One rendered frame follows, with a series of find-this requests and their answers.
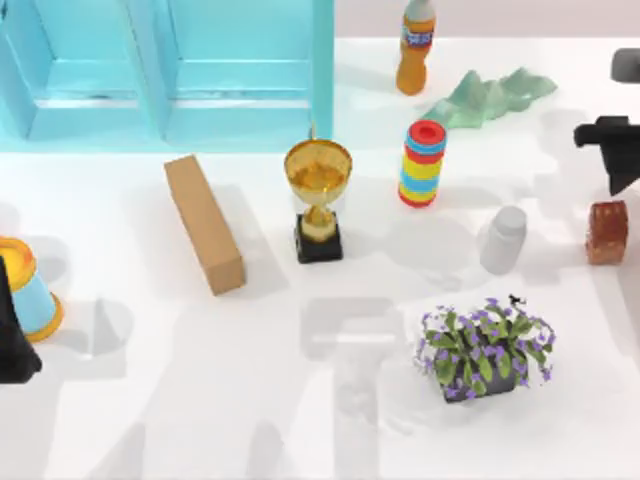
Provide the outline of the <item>white plastic bottle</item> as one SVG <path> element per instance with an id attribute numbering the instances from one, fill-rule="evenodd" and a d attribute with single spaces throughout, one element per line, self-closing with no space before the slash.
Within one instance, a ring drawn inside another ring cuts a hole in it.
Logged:
<path id="1" fill-rule="evenodd" d="M 511 271 L 527 236 L 527 215 L 517 206 L 504 206 L 488 224 L 480 249 L 480 264 L 491 274 Z"/>

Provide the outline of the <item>reddish brown bread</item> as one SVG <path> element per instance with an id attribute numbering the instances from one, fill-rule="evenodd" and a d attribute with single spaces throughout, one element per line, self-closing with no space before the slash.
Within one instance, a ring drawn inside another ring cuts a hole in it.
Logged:
<path id="1" fill-rule="evenodd" d="M 590 207 L 586 254 L 591 265 L 623 261 L 628 239 L 628 210 L 622 200 L 596 202 Z"/>

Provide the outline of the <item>stack of coloured rings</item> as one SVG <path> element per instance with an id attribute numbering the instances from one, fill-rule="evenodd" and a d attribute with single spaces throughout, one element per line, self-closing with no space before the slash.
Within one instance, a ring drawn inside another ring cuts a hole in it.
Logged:
<path id="1" fill-rule="evenodd" d="M 405 204 L 423 208 L 434 201 L 446 144 L 446 130 L 436 121 L 418 120 L 409 127 L 398 185 Z"/>

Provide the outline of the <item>purple flower plant pot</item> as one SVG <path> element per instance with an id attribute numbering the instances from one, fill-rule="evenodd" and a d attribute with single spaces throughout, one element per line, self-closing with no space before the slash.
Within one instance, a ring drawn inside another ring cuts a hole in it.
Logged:
<path id="1" fill-rule="evenodd" d="M 528 313 L 526 305 L 510 294 L 504 302 L 487 297 L 483 306 L 468 312 L 438 305 L 422 316 L 414 361 L 434 376 L 447 403 L 527 387 L 531 362 L 543 381 L 551 379 L 556 332 Z"/>

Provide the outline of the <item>brown cardboard box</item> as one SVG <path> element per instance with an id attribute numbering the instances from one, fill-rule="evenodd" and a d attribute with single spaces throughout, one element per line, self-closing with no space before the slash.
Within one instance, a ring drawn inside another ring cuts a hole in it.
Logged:
<path id="1" fill-rule="evenodd" d="M 222 295 L 243 287 L 243 256 L 197 158 L 188 155 L 169 161 L 164 171 L 212 293 Z"/>

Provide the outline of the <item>orange drink bottle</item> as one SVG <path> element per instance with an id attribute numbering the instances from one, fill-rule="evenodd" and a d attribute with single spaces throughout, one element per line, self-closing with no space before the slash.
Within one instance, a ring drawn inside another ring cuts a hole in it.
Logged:
<path id="1" fill-rule="evenodd" d="M 425 61 L 432 47 L 435 25 L 432 0 L 409 1 L 403 14 L 401 57 L 396 72 L 396 87 L 405 95 L 417 95 L 425 87 Z"/>

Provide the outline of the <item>light blue rack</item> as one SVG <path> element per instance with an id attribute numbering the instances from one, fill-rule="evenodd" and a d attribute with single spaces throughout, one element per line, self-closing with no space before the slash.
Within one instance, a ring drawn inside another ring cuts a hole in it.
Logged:
<path id="1" fill-rule="evenodd" d="M 0 151 L 283 151 L 333 130 L 334 0 L 0 0 Z"/>

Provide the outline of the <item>crumpled green cloth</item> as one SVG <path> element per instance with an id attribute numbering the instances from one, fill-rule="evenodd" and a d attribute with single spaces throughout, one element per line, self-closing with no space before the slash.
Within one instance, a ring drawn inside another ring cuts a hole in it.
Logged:
<path id="1" fill-rule="evenodd" d="M 438 100 L 421 120 L 437 122 L 445 129 L 478 129 L 506 114 L 523 112 L 556 90 L 552 79 L 524 67 L 497 80 L 483 80 L 476 70 L 469 70 L 452 93 Z"/>

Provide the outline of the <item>blue and orange cup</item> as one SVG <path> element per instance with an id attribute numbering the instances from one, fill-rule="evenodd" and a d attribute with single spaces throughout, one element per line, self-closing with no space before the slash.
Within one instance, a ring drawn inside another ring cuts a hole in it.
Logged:
<path id="1" fill-rule="evenodd" d="M 41 342 L 59 328 L 64 309 L 42 279 L 37 260 L 23 241 L 0 236 L 0 256 L 8 274 L 20 327 L 31 343 Z"/>

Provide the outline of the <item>gold trophy with black base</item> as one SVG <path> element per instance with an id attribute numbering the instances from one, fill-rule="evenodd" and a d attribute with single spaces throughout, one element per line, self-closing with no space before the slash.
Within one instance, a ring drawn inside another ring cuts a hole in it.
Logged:
<path id="1" fill-rule="evenodd" d="M 328 139 L 312 136 L 287 152 L 284 173 L 294 196 L 304 205 L 294 227 L 299 263 L 343 258 L 338 217 L 330 205 L 344 193 L 352 168 L 349 151 Z"/>

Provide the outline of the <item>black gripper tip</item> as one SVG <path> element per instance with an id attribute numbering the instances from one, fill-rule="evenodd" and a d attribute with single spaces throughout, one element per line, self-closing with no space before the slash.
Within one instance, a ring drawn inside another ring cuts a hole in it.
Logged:
<path id="1" fill-rule="evenodd" d="M 6 265 L 0 256 L 0 385 L 25 384 L 42 366 L 19 324 Z"/>

